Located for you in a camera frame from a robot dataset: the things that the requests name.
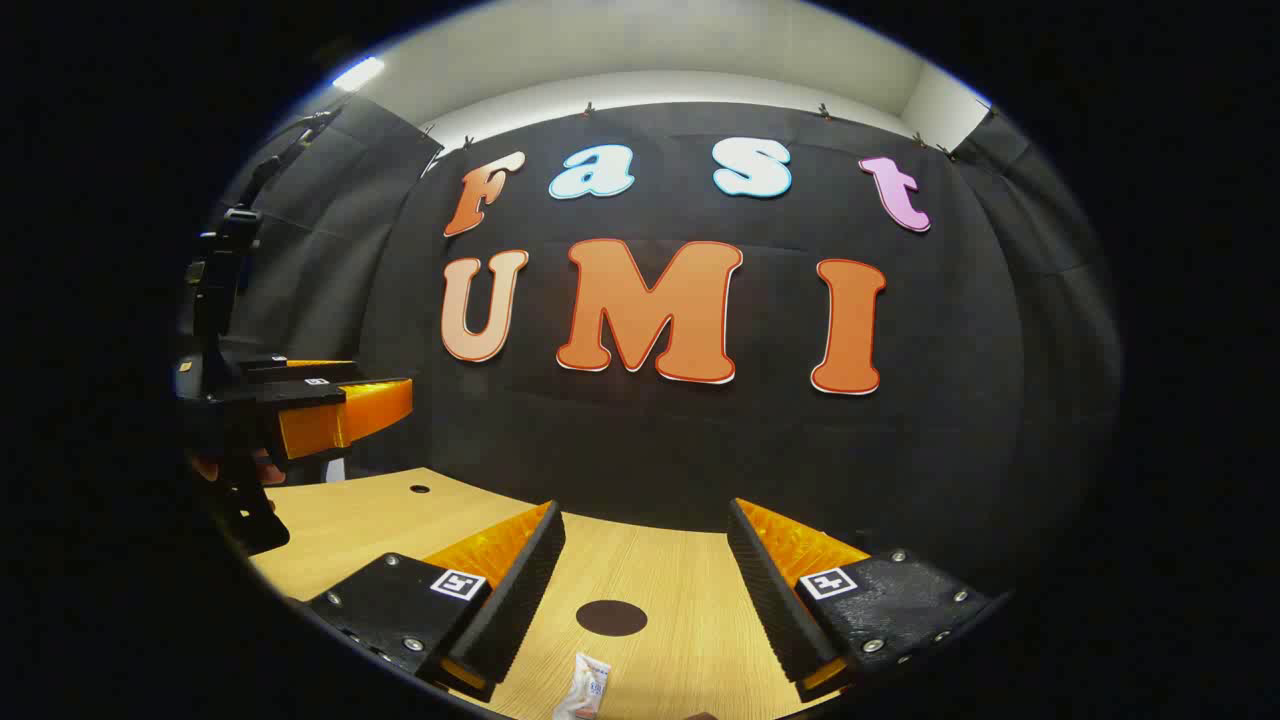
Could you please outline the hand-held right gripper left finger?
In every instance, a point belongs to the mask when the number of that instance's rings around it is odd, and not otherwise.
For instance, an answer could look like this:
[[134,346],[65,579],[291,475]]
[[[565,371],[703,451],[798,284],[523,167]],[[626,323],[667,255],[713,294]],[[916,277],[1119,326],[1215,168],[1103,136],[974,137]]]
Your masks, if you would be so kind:
[[383,553],[291,605],[380,664],[488,702],[515,662],[564,542],[561,506],[548,501],[424,559]]

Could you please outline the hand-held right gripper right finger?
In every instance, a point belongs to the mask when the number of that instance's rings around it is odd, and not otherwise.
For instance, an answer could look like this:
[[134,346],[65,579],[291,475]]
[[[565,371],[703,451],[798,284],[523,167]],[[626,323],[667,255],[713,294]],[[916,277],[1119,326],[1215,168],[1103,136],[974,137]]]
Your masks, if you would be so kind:
[[727,542],[804,702],[896,682],[1006,603],[913,550],[872,553],[745,498],[730,502]]

